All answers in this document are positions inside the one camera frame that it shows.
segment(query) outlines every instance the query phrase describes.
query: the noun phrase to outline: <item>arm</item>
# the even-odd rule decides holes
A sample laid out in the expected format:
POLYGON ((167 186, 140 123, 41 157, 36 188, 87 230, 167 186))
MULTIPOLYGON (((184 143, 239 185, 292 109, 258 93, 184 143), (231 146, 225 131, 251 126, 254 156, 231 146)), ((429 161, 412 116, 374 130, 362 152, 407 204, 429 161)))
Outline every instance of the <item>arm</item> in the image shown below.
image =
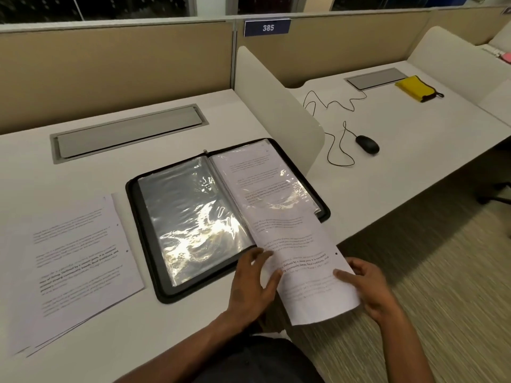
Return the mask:
POLYGON ((174 383, 196 372, 228 340, 255 321, 275 298, 282 276, 276 270, 266 288, 261 269, 272 252, 247 251, 238 261, 227 310, 190 337, 118 379, 117 383, 174 383))
POLYGON ((337 269, 334 275, 357 288, 367 313, 380 327, 389 382, 434 383, 417 332, 390 291, 381 270, 358 258, 346 260, 355 275, 337 269))

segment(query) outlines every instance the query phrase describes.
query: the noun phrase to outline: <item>finger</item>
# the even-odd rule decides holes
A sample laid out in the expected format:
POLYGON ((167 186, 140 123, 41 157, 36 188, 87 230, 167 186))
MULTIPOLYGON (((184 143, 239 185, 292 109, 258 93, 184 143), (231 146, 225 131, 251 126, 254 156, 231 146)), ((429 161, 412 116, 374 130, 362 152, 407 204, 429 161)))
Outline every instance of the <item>finger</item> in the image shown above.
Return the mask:
POLYGON ((355 274, 351 274, 348 272, 345 272, 343 270, 334 269, 334 276, 337 279, 340 279, 343 282, 350 283, 351 285, 356 286, 359 282, 359 276, 355 274))
POLYGON ((268 284, 264 288, 263 298, 267 303, 270 303, 275 299, 275 293, 277 292, 277 286, 278 283, 281 281, 282 274, 283 272, 281 269, 275 270, 271 275, 268 284))
POLYGON ((261 271, 263 268, 264 263, 268 260, 269 257, 273 255, 273 251, 265 251, 264 253, 261 253, 258 255, 258 257, 255 259, 254 266, 256 269, 261 271))
POLYGON ((242 267, 250 266, 253 262, 253 260, 263 252, 264 250, 260 247, 254 247, 253 249, 248 250, 245 254, 243 254, 238 259, 238 266, 237 269, 240 269, 242 267))
POLYGON ((360 271, 362 275, 367 273, 367 270, 369 269, 369 266, 371 263, 366 262, 365 260, 354 258, 354 257, 346 257, 345 258, 348 264, 351 266, 352 269, 356 269, 360 271))

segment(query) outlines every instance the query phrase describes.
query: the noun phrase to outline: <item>mouse cable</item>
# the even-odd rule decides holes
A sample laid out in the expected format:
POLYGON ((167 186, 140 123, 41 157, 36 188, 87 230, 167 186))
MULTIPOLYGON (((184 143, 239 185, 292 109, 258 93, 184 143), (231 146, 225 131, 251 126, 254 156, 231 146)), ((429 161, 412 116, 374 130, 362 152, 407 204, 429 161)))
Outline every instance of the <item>mouse cable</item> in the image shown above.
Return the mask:
POLYGON ((340 165, 340 164, 335 164, 335 163, 333 163, 332 161, 330 161, 330 151, 332 150, 332 147, 333 147, 333 146, 334 146, 334 144, 335 144, 335 135, 325 132, 325 134, 328 134, 329 136, 334 137, 334 140, 332 141, 332 145, 330 145, 330 149, 328 149, 328 153, 327 153, 327 161, 328 161, 330 164, 335 165, 335 166, 344 166, 344 167, 346 167, 346 166, 352 166, 352 165, 354 165, 354 164, 355 164, 355 160, 354 160, 354 159, 353 159, 353 157, 351 157, 348 153, 346 153, 345 151, 343 151, 343 150, 342 150, 342 147, 341 147, 341 141, 342 141, 342 138, 344 137, 344 135, 346 134, 346 130, 348 130, 348 131, 349 131, 351 134, 353 134, 355 137, 356 137, 356 135, 355 135, 355 134, 354 134, 351 130, 349 130, 349 129, 346 127, 346 121, 344 121, 344 122, 342 123, 342 127, 344 128, 344 131, 342 132, 341 139, 339 140, 339 149, 341 149, 341 152, 342 152, 342 153, 344 153, 345 155, 347 155, 347 156, 351 159, 351 161, 353 161, 353 162, 352 162, 351 164, 348 164, 348 165, 340 165))
MULTIPOLYGON (((317 94, 314 90, 310 90, 310 91, 307 93, 307 95, 305 96, 305 98, 303 99, 303 104, 302 104, 302 106, 303 106, 303 107, 304 107, 304 109, 306 110, 306 109, 307 109, 307 107, 308 107, 311 103, 314 103, 314 109, 312 110, 312 116, 313 116, 313 117, 314 117, 314 115, 315 115, 315 113, 316 113, 316 101, 310 101, 308 104, 306 104, 306 105, 305 105, 305 101, 307 100, 307 97, 309 96, 309 94, 310 94, 311 92, 313 92, 313 93, 314 93, 314 95, 318 98, 318 100, 319 100, 319 101, 321 102, 321 104, 325 107, 325 109, 328 109, 328 107, 330 106, 330 103, 335 102, 335 103, 337 103, 339 106, 341 106, 343 109, 346 109, 346 110, 351 111, 351 112, 354 112, 354 111, 355 111, 355 106, 354 106, 354 104, 353 104, 353 102, 352 102, 352 101, 362 101, 362 100, 364 100, 364 99, 366 99, 366 98, 367 98, 367 94, 366 94, 364 91, 362 91, 362 93, 364 94, 364 97, 363 97, 363 98, 350 98, 350 99, 349 99, 349 103, 351 103, 351 105, 352 105, 353 109, 349 109, 349 108, 347 108, 346 106, 342 106, 342 105, 341 105, 341 103, 339 103, 338 101, 331 101, 331 102, 329 102, 327 105, 325 105, 325 104, 323 103, 323 101, 319 98, 318 94, 317 94)), ((356 138, 356 136, 357 136, 357 135, 356 135, 355 133, 353 133, 350 129, 348 129, 347 124, 346 124, 346 121, 344 121, 344 122, 342 123, 342 127, 344 128, 344 131, 342 132, 341 140, 339 140, 339 149, 341 149, 341 152, 342 152, 343 154, 347 155, 347 156, 351 159, 351 161, 353 161, 353 162, 352 162, 351 164, 348 164, 348 165, 340 165, 340 164, 335 164, 335 163, 333 163, 332 161, 330 161, 330 157, 329 157, 329 156, 330 156, 330 151, 332 150, 332 147, 333 147, 333 146, 334 146, 334 144, 335 144, 335 135, 333 135, 333 134, 331 134, 331 133, 327 133, 327 132, 325 132, 325 134, 328 134, 329 136, 334 137, 334 140, 332 141, 332 145, 330 145, 330 149, 328 149, 328 153, 327 153, 327 161, 328 161, 331 165, 335 165, 335 166, 342 166, 342 167, 354 166, 354 164, 355 164, 355 160, 353 159, 353 157, 352 157, 351 155, 349 155, 349 154, 348 154, 348 153, 346 153, 344 150, 342 150, 342 147, 341 147, 341 141, 342 141, 342 139, 344 138, 344 135, 346 134, 346 131, 348 131, 348 132, 350 132, 351 134, 353 134, 353 135, 355 136, 355 138, 356 138)))

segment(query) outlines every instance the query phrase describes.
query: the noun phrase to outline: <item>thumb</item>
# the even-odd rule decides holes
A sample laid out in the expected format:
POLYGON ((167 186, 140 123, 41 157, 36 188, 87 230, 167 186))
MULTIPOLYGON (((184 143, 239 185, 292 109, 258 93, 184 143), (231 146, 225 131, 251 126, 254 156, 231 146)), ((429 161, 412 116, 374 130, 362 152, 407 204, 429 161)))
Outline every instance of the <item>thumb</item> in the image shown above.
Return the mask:
POLYGON ((340 279, 343 282, 350 283, 351 285, 356 285, 358 283, 359 276, 355 274, 351 274, 348 272, 345 272, 344 270, 334 269, 334 276, 337 279, 340 279))
POLYGON ((268 284, 263 290, 263 297, 269 303, 275 299, 275 293, 277 292, 277 286, 278 283, 281 281, 282 274, 283 273, 281 269, 275 270, 271 275, 268 284))

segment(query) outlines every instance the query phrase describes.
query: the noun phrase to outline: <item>hand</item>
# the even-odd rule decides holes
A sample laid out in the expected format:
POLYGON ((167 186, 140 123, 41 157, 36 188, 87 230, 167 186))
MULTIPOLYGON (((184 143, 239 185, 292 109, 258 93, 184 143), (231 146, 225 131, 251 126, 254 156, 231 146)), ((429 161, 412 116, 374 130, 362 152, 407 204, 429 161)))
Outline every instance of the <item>hand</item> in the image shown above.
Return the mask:
POLYGON ((335 269, 334 275, 353 285, 369 316, 378 324, 401 308, 387 285, 385 276, 375 264, 358 258, 346 258, 355 274, 335 269))
POLYGON ((240 330, 257 320, 275 299, 282 270, 277 269, 273 272, 264 289, 260 281, 261 269, 272 255, 272 251, 256 247, 248 250, 238 260, 230 290, 229 307, 225 313, 241 326, 240 330))

